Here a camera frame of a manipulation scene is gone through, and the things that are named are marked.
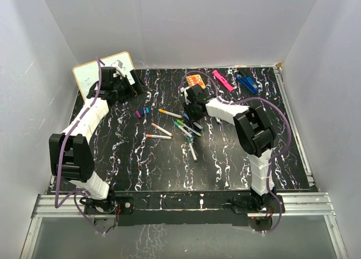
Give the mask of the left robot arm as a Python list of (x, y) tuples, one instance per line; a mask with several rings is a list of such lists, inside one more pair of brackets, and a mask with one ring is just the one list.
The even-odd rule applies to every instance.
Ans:
[(101, 75), (89, 89), (85, 102), (71, 124), (60, 134), (49, 138), (51, 172), (59, 181), (70, 181), (104, 213), (116, 208), (115, 197), (109, 195), (109, 184), (95, 171), (90, 139), (111, 106), (125, 103), (143, 92), (135, 70), (128, 74), (120, 67), (101, 67)]

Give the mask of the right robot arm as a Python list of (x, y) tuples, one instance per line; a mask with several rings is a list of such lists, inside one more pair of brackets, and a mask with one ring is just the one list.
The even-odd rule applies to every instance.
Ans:
[(242, 149), (248, 154), (252, 173), (252, 207), (258, 212), (266, 211), (272, 204), (268, 195), (274, 188), (271, 178), (271, 154), (276, 138), (262, 107), (253, 108), (228, 102), (220, 96), (208, 94), (200, 85), (179, 87), (183, 107), (191, 120), (205, 116), (219, 118), (232, 124)]

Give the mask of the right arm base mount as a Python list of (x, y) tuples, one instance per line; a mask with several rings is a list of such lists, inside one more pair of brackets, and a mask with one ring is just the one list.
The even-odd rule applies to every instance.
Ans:
[(261, 197), (258, 194), (242, 193), (233, 196), (228, 202), (231, 204), (231, 209), (237, 214), (266, 214), (271, 210), (273, 213), (284, 213), (283, 198), (280, 195), (276, 197), (277, 199), (270, 194)]

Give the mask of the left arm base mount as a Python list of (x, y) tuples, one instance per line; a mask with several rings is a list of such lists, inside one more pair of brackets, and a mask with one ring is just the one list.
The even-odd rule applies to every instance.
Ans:
[(80, 203), (85, 207), (86, 214), (130, 215), (134, 211), (134, 199), (129, 196), (110, 194), (106, 199), (95, 200), (82, 197)]

